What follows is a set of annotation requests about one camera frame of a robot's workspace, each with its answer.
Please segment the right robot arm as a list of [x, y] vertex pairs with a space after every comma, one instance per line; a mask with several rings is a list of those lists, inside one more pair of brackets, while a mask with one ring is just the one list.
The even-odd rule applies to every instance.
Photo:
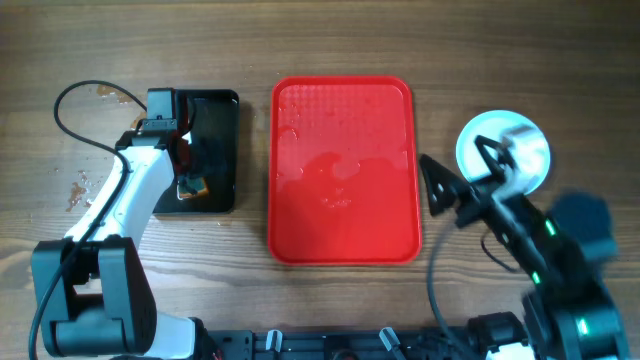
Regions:
[[446, 228], [432, 247], [426, 289], [442, 333], [464, 359], [483, 359], [518, 343], [536, 359], [628, 359], [630, 348], [621, 314], [602, 279], [603, 265], [618, 253], [604, 200], [565, 193], [542, 212], [526, 197], [525, 172], [515, 145], [477, 136], [475, 146], [489, 175], [464, 180], [432, 157], [419, 159], [429, 202], [437, 216], [456, 210], [452, 225], [484, 222], [534, 283], [522, 298], [524, 321], [510, 313], [478, 316], [459, 337], [439, 309], [434, 289], [438, 254], [451, 233]]

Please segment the red plastic tray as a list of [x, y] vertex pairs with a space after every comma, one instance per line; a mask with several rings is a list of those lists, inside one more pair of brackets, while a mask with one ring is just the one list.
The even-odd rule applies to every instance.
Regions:
[[422, 248], [412, 92], [290, 76], [271, 94], [267, 245], [289, 266], [400, 265]]

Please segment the black water tray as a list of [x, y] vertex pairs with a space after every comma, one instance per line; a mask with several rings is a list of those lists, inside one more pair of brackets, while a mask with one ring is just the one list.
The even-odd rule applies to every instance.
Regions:
[[[224, 214], [234, 208], [240, 99], [230, 89], [177, 89], [175, 108], [181, 134], [190, 132], [198, 161], [195, 175], [176, 175], [154, 212], [163, 215]], [[181, 177], [203, 177], [209, 193], [179, 200]]]

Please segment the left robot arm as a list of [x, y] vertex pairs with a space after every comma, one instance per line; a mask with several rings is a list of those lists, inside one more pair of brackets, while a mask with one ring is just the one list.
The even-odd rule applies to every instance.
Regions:
[[34, 249], [32, 333], [50, 355], [195, 359], [208, 353], [199, 323], [157, 310], [137, 253], [174, 180], [170, 142], [166, 135], [141, 140], [126, 132], [85, 216], [62, 239]]

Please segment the white plate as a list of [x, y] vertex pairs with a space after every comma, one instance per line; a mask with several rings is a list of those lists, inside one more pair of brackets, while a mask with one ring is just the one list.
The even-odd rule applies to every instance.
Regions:
[[507, 147], [517, 167], [516, 191], [530, 194], [547, 177], [551, 150], [539, 127], [527, 117], [508, 110], [491, 110], [471, 119], [460, 133], [455, 149], [456, 161], [464, 178], [478, 181], [491, 171], [475, 145], [484, 136]]

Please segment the green and orange sponge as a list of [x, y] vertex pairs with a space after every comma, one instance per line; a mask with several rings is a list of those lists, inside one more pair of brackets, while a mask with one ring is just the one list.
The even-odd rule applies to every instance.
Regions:
[[203, 177], [181, 177], [177, 183], [177, 196], [179, 200], [202, 197], [209, 193], [209, 189]]

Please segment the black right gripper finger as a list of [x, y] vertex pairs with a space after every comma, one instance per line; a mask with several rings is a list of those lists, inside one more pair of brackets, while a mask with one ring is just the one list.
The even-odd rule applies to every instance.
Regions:
[[429, 212], [438, 216], [470, 193], [470, 185], [432, 157], [422, 154], [420, 170], [427, 190]]
[[491, 176], [499, 183], [504, 183], [507, 179], [505, 168], [516, 169], [516, 162], [508, 147], [482, 135], [475, 138], [474, 144]]

